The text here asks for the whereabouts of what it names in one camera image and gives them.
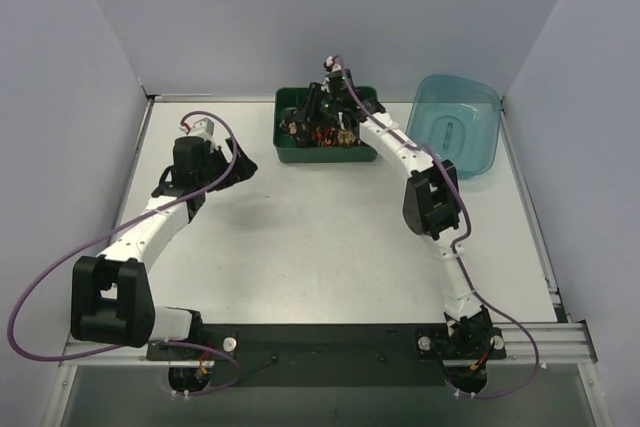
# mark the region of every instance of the cable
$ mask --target cable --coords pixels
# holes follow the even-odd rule
[[[344,64],[344,59],[342,58],[342,56],[335,55],[333,58],[334,58],[334,62],[341,66],[342,72],[344,73],[347,68],[346,68],[346,66]],[[468,239],[469,236],[471,235],[471,219],[469,217],[469,211],[467,210],[467,206],[465,205],[464,201],[462,200],[462,197],[460,196],[460,192],[458,192],[458,189],[456,189],[456,186],[454,185],[453,181],[451,180],[451,177],[449,177],[449,174],[447,173],[447,170],[442,165],[442,162],[438,158],[438,155],[433,151],[433,149],[429,145],[427,145],[427,144],[422,144],[420,146],[412,145],[410,142],[406,142],[402,137],[400,137],[398,134],[396,134],[393,130],[388,130],[386,128],[386,126],[382,122],[380,122],[376,117],[373,116],[373,114],[371,114],[371,112],[369,112],[367,110],[365,105],[358,98],[358,95],[355,92],[353,84],[349,80],[349,78],[346,75],[346,73],[345,73],[345,75],[343,75],[343,79],[344,79],[345,85],[347,86],[347,89],[349,90],[349,93],[351,94],[351,97],[353,97],[354,102],[357,104],[358,108],[364,112],[364,114],[367,116],[367,118],[369,120],[371,120],[373,123],[378,125],[380,128],[385,129],[389,135],[391,135],[395,140],[400,142],[407,149],[412,150],[412,151],[424,150],[433,159],[433,163],[436,165],[436,167],[438,168],[438,170],[442,174],[442,177],[444,178],[444,181],[447,184],[447,187],[449,188],[449,190],[453,194],[454,198],[456,199],[456,202],[460,206],[460,210],[462,211],[462,215],[464,217],[466,231],[462,235],[460,235],[459,237],[455,238],[451,242],[451,250],[453,251],[454,254],[457,254],[458,250],[457,250],[456,246],[458,245],[458,243],[463,241],[463,240]],[[456,261],[458,262],[458,265],[460,266],[460,270],[462,272],[462,275],[464,276],[467,284],[469,285],[469,289],[471,290],[473,295],[480,302],[482,302],[482,304],[486,305],[489,310],[492,310],[496,314],[501,315],[502,317],[504,317],[507,320],[509,320],[509,322],[514,324],[516,327],[518,327],[527,336],[527,338],[531,342],[531,345],[533,347],[534,356],[535,356],[535,365],[533,367],[533,371],[531,372],[529,377],[527,377],[521,383],[519,383],[519,384],[517,384],[517,385],[515,385],[515,386],[513,386],[511,388],[505,389],[503,391],[496,392],[494,394],[481,394],[481,395],[475,395],[474,394],[474,395],[472,395],[469,392],[459,391],[460,395],[463,395],[465,397],[472,397],[472,398],[478,399],[478,400],[489,400],[489,399],[497,399],[499,397],[504,397],[505,395],[509,395],[509,394],[511,394],[513,392],[516,392],[516,391],[518,391],[520,389],[523,389],[524,387],[528,386],[529,384],[531,384],[531,382],[533,382],[535,380],[535,378],[538,376],[538,373],[540,371],[540,350],[538,349],[538,344],[536,343],[536,340],[533,338],[533,335],[531,335],[531,332],[529,332],[529,330],[521,322],[519,322],[518,320],[516,320],[515,318],[513,318],[509,314],[505,313],[504,311],[502,311],[502,310],[498,309],[497,307],[493,306],[484,297],[482,297],[482,295],[480,295],[478,293],[473,281],[471,280],[471,276],[469,275],[469,272],[467,271],[467,267],[465,266],[464,262],[462,261],[462,257],[461,256],[456,256]],[[453,386],[453,384],[451,384],[451,381],[448,378],[447,378],[447,383],[451,387],[455,388]]]
[[[22,347],[20,347],[20,345],[18,345],[18,342],[17,342],[16,337],[15,337],[16,319],[18,317],[18,314],[20,313],[20,309],[24,305],[24,303],[27,300],[27,298],[35,290],[35,288],[49,274],[51,274],[51,272],[56,270],[58,267],[60,267],[64,262],[69,260],[71,257],[79,254],[80,252],[82,252],[83,250],[88,249],[89,247],[92,247],[92,246],[94,246],[96,244],[104,242],[105,240],[109,240],[111,237],[113,237],[118,232],[122,232],[123,230],[128,229],[128,228],[130,228],[130,227],[142,222],[143,220],[148,219],[149,217],[153,217],[154,215],[156,215],[160,211],[169,209],[169,208],[173,207],[174,205],[180,204],[181,202],[185,202],[187,200],[190,200],[190,199],[192,199],[194,197],[197,197],[197,196],[199,196],[201,194],[204,194],[204,193],[210,191],[211,189],[215,188],[218,184],[223,182],[229,176],[229,174],[231,173],[231,171],[233,169],[233,166],[234,166],[234,164],[236,162],[236,159],[238,158],[238,141],[237,141],[235,135],[233,134],[233,131],[231,130],[231,127],[229,127],[229,125],[224,120],[222,120],[220,117],[218,117],[217,115],[212,114],[210,112],[205,112],[205,111],[202,111],[202,110],[196,110],[196,111],[193,111],[193,112],[189,112],[184,117],[182,117],[182,119],[180,120],[180,124],[184,125],[185,121],[189,117],[192,117],[194,115],[204,115],[204,116],[207,116],[207,117],[211,117],[215,121],[219,122],[226,129],[226,131],[229,133],[229,137],[231,138],[231,144],[232,144],[232,149],[231,149],[232,156],[231,156],[231,161],[229,162],[229,166],[227,167],[227,169],[223,172],[223,174],[220,177],[218,177],[216,180],[211,182],[206,187],[202,187],[201,189],[198,189],[195,192],[187,194],[187,195],[185,195],[183,197],[179,197],[179,198],[177,198],[175,200],[172,200],[171,202],[167,202],[166,204],[161,205],[160,207],[158,207],[156,210],[151,210],[149,212],[145,212],[143,214],[140,214],[138,217],[135,217],[135,218],[129,220],[128,222],[125,222],[124,224],[121,224],[121,225],[115,227],[114,229],[110,230],[106,234],[100,235],[99,237],[96,237],[93,240],[85,242],[84,244],[82,244],[82,245],[76,247],[75,249],[73,249],[73,250],[67,252],[66,254],[64,254],[58,260],[56,260],[51,265],[49,265],[44,271],[42,271],[42,273],[40,273],[40,275],[38,275],[35,278],[35,280],[33,282],[31,282],[31,284],[29,284],[27,286],[27,288],[24,290],[24,292],[22,294],[20,294],[20,297],[16,301],[15,305],[13,306],[13,309],[11,310],[11,314],[9,315],[9,321],[7,323],[7,340],[9,342],[9,345],[11,346],[11,348],[18,355],[20,355],[20,356],[22,356],[24,358],[27,358],[29,360],[34,360],[36,362],[63,362],[63,361],[66,361],[66,360],[81,359],[83,357],[88,357],[90,355],[109,352],[111,350],[115,350],[115,349],[118,349],[118,348],[122,347],[120,345],[109,345],[109,346],[106,346],[106,347],[101,347],[101,348],[95,349],[95,350],[89,350],[87,352],[82,352],[82,353],[79,353],[79,354],[68,354],[68,355],[45,356],[45,355],[33,354],[31,352],[28,352],[28,351],[24,350]]]
[[[228,389],[229,387],[233,387],[240,380],[240,372],[242,371],[240,364],[236,361],[236,359],[226,354],[225,352],[216,350],[212,347],[192,344],[189,342],[167,341],[167,342],[160,342],[159,344],[166,345],[167,347],[183,347],[185,349],[196,349],[196,350],[201,350],[203,352],[208,352],[212,355],[215,355],[218,358],[226,360],[227,362],[233,364],[233,366],[236,368],[236,372],[237,372],[236,378],[233,380],[230,380],[229,382],[225,382],[224,384],[220,384],[220,385],[214,385],[210,389],[202,390],[200,392],[189,392],[188,396],[185,396],[182,392],[176,392],[177,395],[180,395],[183,397],[197,397],[197,396],[212,394],[214,392],[220,392],[221,390]]]

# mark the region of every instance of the teal bin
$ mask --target teal bin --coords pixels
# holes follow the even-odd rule
[[[489,86],[431,75],[418,88],[407,135],[453,162],[460,178],[491,168],[500,129],[500,96]]]
[[[293,109],[304,102],[307,87],[284,87],[276,92],[276,108],[273,115],[273,145],[280,162],[294,163],[336,163],[336,162],[371,162],[376,159],[377,152],[368,145],[357,147],[310,147],[301,149],[296,141],[280,128],[280,122]],[[372,87],[358,87],[362,98],[377,98]]]

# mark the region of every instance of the white table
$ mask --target white table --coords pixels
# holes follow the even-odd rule
[[[406,125],[410,105],[386,107]],[[198,310],[207,323],[442,321],[438,262],[402,219],[405,180],[381,158],[281,164],[271,102],[156,103],[123,220],[144,208],[172,163],[178,120],[191,110],[224,118],[259,170],[208,194],[165,249],[150,274],[156,305]],[[555,322],[502,139],[493,167],[460,188],[474,227],[465,262],[478,290],[521,321]]]

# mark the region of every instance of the green bin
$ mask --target green bin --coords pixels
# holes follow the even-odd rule
[[[362,97],[378,98],[373,87],[358,87]],[[280,128],[280,122],[296,107],[304,102],[307,87],[284,87],[276,92],[276,108],[273,115],[273,145],[280,162],[295,163],[335,163],[335,162],[372,162],[377,152],[368,145],[357,147],[309,147],[298,148],[296,141]]]

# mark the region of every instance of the translucent blue container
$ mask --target translucent blue container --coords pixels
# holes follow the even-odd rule
[[[451,75],[420,83],[407,135],[455,165],[460,178],[491,168],[498,145],[500,96],[489,86]]]

